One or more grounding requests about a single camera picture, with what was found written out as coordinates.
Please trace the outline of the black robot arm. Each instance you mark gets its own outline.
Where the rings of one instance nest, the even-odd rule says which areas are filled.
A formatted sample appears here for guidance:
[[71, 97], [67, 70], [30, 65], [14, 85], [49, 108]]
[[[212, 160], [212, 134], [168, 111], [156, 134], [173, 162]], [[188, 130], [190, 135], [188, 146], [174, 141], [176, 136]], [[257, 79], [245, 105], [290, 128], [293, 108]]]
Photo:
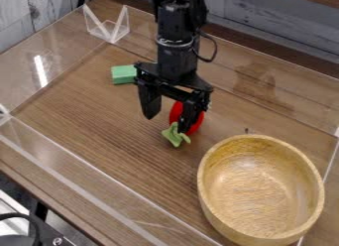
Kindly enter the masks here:
[[206, 24], [205, 0], [152, 0], [157, 24], [156, 62], [137, 62], [134, 84], [142, 115], [152, 119], [165, 96], [182, 105], [177, 131], [186, 133], [208, 110], [212, 85], [197, 74], [197, 61], [212, 62], [217, 50], [200, 56], [200, 38], [213, 38], [201, 30]]

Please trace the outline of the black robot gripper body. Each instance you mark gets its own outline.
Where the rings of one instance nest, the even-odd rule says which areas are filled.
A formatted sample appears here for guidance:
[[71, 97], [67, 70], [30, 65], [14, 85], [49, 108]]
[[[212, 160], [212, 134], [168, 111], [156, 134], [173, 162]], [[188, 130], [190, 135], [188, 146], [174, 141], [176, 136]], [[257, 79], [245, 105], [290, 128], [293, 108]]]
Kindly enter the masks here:
[[136, 85], [138, 81], [157, 85], [161, 97], [177, 101], [196, 95], [206, 102], [213, 87], [197, 74], [198, 45], [198, 38], [185, 42], [157, 38], [156, 62], [138, 61], [134, 64]]

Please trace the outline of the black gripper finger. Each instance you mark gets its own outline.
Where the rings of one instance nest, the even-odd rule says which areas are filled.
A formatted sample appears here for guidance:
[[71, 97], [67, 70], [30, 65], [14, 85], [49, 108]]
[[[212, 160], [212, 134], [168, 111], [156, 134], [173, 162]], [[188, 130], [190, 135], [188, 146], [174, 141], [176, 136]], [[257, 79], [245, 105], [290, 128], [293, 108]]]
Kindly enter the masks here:
[[209, 103], [205, 102], [204, 100], [185, 101], [181, 103], [182, 103], [182, 113], [178, 119], [178, 132], [185, 133], [189, 130], [193, 123], [197, 121], [200, 113], [204, 113], [205, 117], [205, 112], [208, 111]]
[[161, 93], [157, 85], [144, 81], [137, 82], [137, 93], [144, 117], [150, 120], [161, 109]]

